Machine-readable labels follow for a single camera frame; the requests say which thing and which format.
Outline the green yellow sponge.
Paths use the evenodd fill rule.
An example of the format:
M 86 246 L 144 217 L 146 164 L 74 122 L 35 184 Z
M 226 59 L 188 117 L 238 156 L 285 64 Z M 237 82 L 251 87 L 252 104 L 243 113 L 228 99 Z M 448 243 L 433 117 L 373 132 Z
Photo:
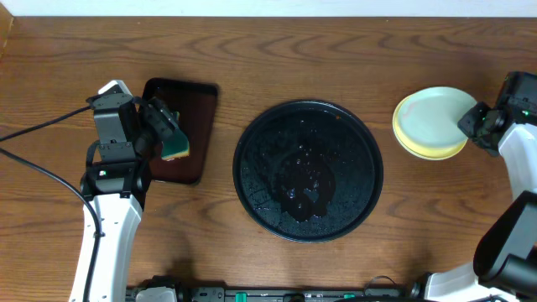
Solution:
M 190 155 L 190 142 L 180 128 L 176 128 L 172 136 L 162 142 L 161 159 L 172 161 Z

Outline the mint plate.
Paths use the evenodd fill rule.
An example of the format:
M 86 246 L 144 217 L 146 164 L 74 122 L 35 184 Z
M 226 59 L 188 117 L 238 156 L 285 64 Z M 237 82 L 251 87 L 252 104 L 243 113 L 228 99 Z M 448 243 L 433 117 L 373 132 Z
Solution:
M 465 143 L 457 123 L 477 105 L 475 98 L 447 86 L 425 88 L 406 97 L 394 113 L 395 125 L 412 143 L 428 148 L 449 148 Z

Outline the yellow plastic plate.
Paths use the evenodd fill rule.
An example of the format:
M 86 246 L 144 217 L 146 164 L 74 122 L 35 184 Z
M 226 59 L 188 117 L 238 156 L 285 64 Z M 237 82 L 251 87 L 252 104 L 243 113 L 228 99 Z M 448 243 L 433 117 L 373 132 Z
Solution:
M 392 117 L 392 129 L 394 136 L 399 142 L 399 144 L 409 153 L 414 156 L 432 160 L 440 161 L 444 159 L 449 159 L 458 153 L 460 153 L 467 144 L 467 140 L 463 140 L 460 143 L 457 143 L 450 147 L 436 148 L 429 147 L 412 141 L 408 135 L 403 132 L 403 129 L 399 126 L 399 114 L 401 112 L 401 107 L 411 98 L 411 95 L 405 97 L 395 108 L 394 114 Z

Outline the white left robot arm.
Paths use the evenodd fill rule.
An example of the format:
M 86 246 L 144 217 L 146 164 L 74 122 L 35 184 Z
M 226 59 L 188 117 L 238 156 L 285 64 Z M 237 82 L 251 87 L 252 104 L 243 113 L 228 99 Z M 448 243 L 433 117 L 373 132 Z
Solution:
M 81 178 L 84 232 L 72 301 L 123 301 L 154 149 L 179 127 L 165 103 L 129 94 L 90 102 L 98 134 Z

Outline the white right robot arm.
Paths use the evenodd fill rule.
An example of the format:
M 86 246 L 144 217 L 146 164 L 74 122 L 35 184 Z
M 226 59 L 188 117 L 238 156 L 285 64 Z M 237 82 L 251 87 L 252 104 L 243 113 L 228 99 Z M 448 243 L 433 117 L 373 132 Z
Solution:
M 511 71 L 493 107 L 479 102 L 458 121 L 476 146 L 503 159 L 512 201 L 477 244 L 471 263 L 429 273 L 419 301 L 536 299 L 536 76 Z

